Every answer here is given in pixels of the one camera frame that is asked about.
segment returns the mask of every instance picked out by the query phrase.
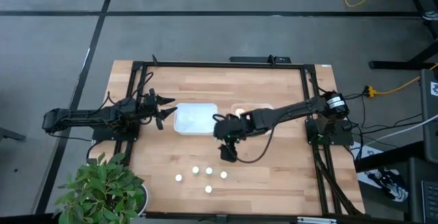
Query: potted plant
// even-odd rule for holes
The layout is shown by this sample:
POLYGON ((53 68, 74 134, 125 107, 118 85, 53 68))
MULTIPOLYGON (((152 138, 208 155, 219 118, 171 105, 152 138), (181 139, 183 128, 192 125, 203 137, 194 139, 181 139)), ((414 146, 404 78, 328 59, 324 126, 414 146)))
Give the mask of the potted plant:
POLYGON ((88 159, 87 165, 77 170, 75 179, 70 176, 67 184, 58 186, 71 189, 55 202, 64 206, 55 212, 61 212, 59 224, 125 224, 143 213, 149 197, 143 179, 123 166, 123 153, 109 162, 102 162, 104 157, 102 153, 97 159, 88 159))

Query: wooden table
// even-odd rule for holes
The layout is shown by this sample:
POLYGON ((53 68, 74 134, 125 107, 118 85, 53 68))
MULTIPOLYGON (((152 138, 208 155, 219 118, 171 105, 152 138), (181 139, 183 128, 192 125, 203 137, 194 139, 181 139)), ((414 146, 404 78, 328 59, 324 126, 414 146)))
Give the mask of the wooden table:
MULTIPOLYGON (((132 63, 114 62, 107 86, 113 100, 125 97, 132 63)), ((319 86, 335 90, 332 68, 315 67, 319 86)), ((145 90, 154 88, 157 94, 176 99, 162 108, 178 103, 215 103, 220 113, 226 114, 234 103, 269 103, 279 108, 304 100, 297 70, 150 66, 147 71, 154 72, 154 76, 145 90)), ((218 141, 214 142, 211 136, 182 136, 173 129, 173 121, 174 115, 169 116, 162 131, 155 122, 141 126, 133 146, 130 169, 144 179, 151 194, 147 211, 321 215, 304 118, 278 125, 268 152, 254 164, 222 161, 218 141), (192 174, 193 166, 200 167, 200 175, 192 174), (207 166, 213 169, 213 175, 205 174, 207 166), (226 179, 220 178, 221 171, 228 173, 226 179), (175 181, 176 174, 183 176, 182 182, 175 181), (210 195, 204 190, 207 185, 213 188, 210 195)), ((241 142, 236 146, 239 157, 256 158, 267 139, 259 136, 241 142)), ((91 151, 90 157, 105 152, 109 158, 114 145, 114 141, 104 141, 91 151)), ((356 208, 364 212, 352 156, 340 146, 333 146, 331 151, 337 183, 356 208)), ((327 183, 326 194, 333 212, 327 183)))

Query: gray floor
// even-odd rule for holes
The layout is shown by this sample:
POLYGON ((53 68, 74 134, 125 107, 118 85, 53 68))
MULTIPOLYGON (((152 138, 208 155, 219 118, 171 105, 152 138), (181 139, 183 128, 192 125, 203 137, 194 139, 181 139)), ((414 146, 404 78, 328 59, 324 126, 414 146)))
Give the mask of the gray floor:
MULTIPOLYGON (((0 0, 0 10, 100 10, 102 3, 0 0)), ((432 8, 430 0, 422 3, 432 8)), ((414 11, 415 6, 411 0, 369 0, 357 9, 347 8, 342 0, 112 0, 109 10, 414 11)), ((0 216, 32 212, 55 142, 40 128, 42 115, 68 106, 96 21, 0 16, 0 126, 27 135, 26 142, 0 143, 0 216)), ((431 42, 421 20, 412 18, 107 17, 79 108, 99 106, 114 60, 151 60, 152 53, 159 60, 190 61, 287 55, 297 63, 332 64, 338 90, 350 94, 367 84, 388 90, 416 77, 415 71, 373 71, 368 61, 406 60, 431 42)), ((392 124, 420 113, 419 93, 412 84, 366 99, 366 124, 392 124)), ((359 122, 361 100, 348 104, 351 119, 359 122)), ((74 129, 71 135, 89 137, 91 130, 74 129)), ((419 129, 386 142, 400 146, 420 139, 419 129)), ((87 142, 69 141, 56 185, 84 163, 88 147, 87 142)), ((53 190, 48 212, 60 194, 53 190)), ((370 201, 365 208, 374 216, 400 218, 400 213, 370 201)))

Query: white cable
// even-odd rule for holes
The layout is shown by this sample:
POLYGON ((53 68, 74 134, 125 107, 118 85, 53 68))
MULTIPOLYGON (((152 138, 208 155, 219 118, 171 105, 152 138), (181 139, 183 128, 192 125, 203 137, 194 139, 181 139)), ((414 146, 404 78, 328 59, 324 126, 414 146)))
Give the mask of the white cable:
POLYGON ((373 141, 371 141, 371 142, 369 142, 369 143, 367 143, 367 144, 364 144, 364 145, 371 145, 372 143, 377 142, 377 141, 380 141, 380 140, 382 140, 382 139, 384 139, 384 138, 388 138, 388 137, 390 137, 390 136, 394 136, 394 135, 397 135, 397 134, 401 134, 401 133, 403 133, 403 132, 410 131, 410 130, 412 130, 412 129, 415 129, 415 128, 417 128, 417 127, 420 127, 420 126, 422 126, 422 125, 425 125, 425 124, 427 124, 427 123, 433 121, 433 120, 436 119, 436 118, 438 118, 438 114, 435 115, 434 117, 428 119, 427 121, 423 121, 423 122, 421 122, 420 124, 414 125, 414 126, 412 126, 412 127, 406 128, 406 129, 401 130, 401 131, 398 131, 398 132, 391 133, 391 134, 386 135, 386 136, 383 136, 383 137, 381 137, 381 138, 377 138, 376 140, 373 140, 373 141))

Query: shoe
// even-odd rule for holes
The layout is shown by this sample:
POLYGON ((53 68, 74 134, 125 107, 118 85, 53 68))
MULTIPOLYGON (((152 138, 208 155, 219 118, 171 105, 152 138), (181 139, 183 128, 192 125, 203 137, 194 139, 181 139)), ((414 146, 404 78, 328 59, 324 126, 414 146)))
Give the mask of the shoe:
POLYGON ((438 21, 438 12, 436 11, 425 12, 423 18, 426 19, 427 21, 438 21))

